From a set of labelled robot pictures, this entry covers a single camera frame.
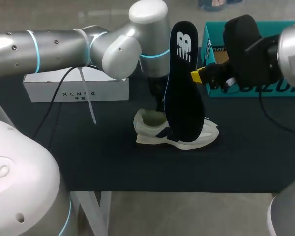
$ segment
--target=black table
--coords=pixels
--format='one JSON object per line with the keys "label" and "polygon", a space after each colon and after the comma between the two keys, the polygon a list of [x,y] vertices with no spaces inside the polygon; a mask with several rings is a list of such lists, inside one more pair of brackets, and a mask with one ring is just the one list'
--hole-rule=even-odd
{"label": "black table", "polygon": [[[23,77],[0,79],[0,104],[32,136],[48,104],[31,103]],[[266,109],[295,128],[295,98],[264,98]],[[206,116],[220,135],[211,145],[181,151],[135,142],[133,117],[155,108],[147,81],[130,80],[130,101],[63,103],[51,153],[70,191],[277,192],[295,179],[295,135],[277,129],[257,98],[208,98]],[[47,146],[59,103],[37,136]]]}

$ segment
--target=table leg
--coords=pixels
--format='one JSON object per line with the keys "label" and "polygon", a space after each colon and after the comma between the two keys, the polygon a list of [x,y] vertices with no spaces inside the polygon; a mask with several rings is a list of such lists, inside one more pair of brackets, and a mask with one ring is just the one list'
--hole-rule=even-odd
{"label": "table leg", "polygon": [[103,214],[103,220],[108,229],[109,225],[109,213],[110,213],[110,205],[112,201],[112,193],[111,192],[102,192],[100,197],[100,210]]}
{"label": "table leg", "polygon": [[96,236],[108,236],[107,225],[94,192],[74,192]]}

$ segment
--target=new balance logo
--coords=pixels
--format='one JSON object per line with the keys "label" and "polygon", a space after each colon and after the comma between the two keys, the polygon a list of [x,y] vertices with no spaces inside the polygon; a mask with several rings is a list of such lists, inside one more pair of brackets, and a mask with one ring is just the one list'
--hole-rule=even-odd
{"label": "new balance logo", "polygon": [[177,33],[177,55],[186,61],[190,62],[191,57],[188,54],[191,51],[191,39],[187,34],[183,34],[182,32]]}
{"label": "new balance logo", "polygon": [[164,128],[161,132],[159,132],[159,133],[156,135],[157,138],[164,138],[164,137],[166,137],[166,136],[167,136],[167,139],[168,139],[168,140],[172,140],[172,141],[174,141],[174,142],[178,142],[178,141],[179,141],[179,138],[177,138],[177,137],[173,134],[173,132],[172,132],[172,130],[170,129],[170,127],[166,127],[166,128]]}

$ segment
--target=black insole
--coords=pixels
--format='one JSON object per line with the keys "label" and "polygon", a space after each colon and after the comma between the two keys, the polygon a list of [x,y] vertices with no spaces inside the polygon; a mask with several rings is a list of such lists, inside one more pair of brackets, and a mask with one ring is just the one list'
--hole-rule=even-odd
{"label": "black insole", "polygon": [[173,134],[184,142],[196,140],[204,122],[204,106],[191,78],[198,59],[198,32],[188,21],[174,25],[170,39],[170,72],[164,98]]}

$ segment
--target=white sneaker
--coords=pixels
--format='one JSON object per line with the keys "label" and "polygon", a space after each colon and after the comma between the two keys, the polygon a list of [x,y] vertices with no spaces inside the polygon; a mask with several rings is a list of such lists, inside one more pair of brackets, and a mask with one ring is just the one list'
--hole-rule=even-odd
{"label": "white sneaker", "polygon": [[173,136],[166,116],[162,112],[138,110],[133,119],[139,144],[171,144],[181,150],[201,148],[212,143],[218,136],[217,125],[205,118],[200,136],[192,142],[186,143]]}

